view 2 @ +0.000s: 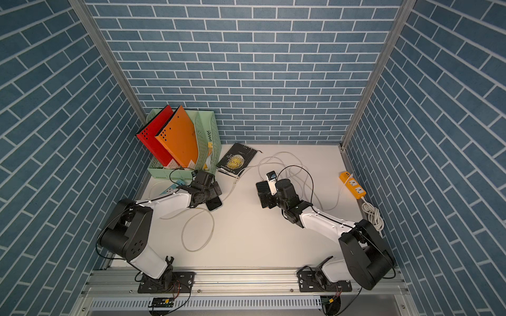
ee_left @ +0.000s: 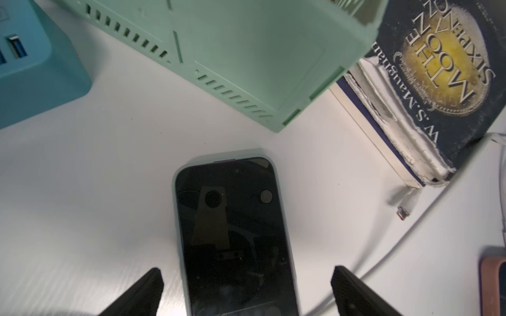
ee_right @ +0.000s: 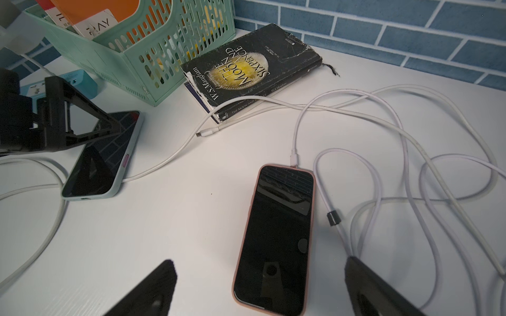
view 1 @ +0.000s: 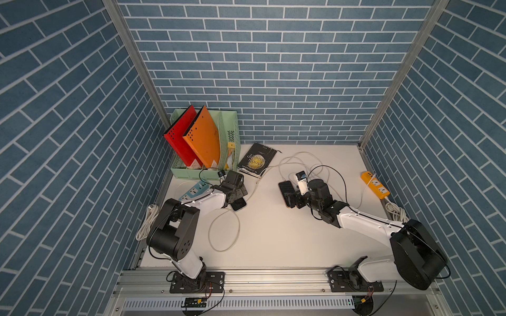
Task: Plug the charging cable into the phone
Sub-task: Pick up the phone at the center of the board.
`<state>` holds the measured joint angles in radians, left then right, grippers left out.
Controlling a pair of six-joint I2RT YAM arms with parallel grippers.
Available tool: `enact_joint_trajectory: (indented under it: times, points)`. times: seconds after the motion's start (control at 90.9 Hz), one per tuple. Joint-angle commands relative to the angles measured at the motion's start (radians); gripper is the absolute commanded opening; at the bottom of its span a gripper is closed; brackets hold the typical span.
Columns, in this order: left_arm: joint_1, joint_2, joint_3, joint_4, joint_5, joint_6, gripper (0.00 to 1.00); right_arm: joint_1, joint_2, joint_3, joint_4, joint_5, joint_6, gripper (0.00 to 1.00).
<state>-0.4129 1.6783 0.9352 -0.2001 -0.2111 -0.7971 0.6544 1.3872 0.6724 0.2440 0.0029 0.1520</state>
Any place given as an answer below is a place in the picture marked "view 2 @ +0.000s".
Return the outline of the black smartphone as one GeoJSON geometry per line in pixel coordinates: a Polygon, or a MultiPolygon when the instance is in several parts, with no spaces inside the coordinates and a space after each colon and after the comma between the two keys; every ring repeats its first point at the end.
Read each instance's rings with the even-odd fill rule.
{"type": "Polygon", "coordinates": [[[208,200],[206,202],[206,206],[207,206],[207,208],[208,208],[209,211],[214,211],[214,210],[220,208],[222,205],[223,205],[223,203],[222,203],[222,201],[221,201],[221,199],[220,199],[219,196],[214,197],[213,199],[208,200]]]}

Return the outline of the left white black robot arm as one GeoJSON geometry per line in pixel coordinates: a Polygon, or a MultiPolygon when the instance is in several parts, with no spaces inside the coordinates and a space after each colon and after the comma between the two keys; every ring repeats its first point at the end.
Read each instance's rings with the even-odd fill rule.
{"type": "Polygon", "coordinates": [[[97,245],[124,259],[145,276],[162,279],[171,271],[172,263],[158,255],[148,243],[152,222],[202,204],[207,211],[222,206],[221,188],[215,176],[205,171],[195,171],[193,175],[189,185],[178,185],[153,200],[119,201],[99,234],[97,245]]]}

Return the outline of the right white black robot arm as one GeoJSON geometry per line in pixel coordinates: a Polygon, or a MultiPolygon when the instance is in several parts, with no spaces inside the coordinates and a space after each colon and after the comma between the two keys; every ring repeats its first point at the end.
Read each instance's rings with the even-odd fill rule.
{"type": "Polygon", "coordinates": [[[354,223],[317,210],[309,201],[300,199],[289,179],[258,182],[256,189],[263,208],[279,207],[290,223],[313,230],[340,246],[342,260],[329,256],[310,269],[310,282],[320,290],[330,291],[345,280],[354,280],[363,289],[372,290],[394,270],[391,248],[366,219],[354,223]]]}

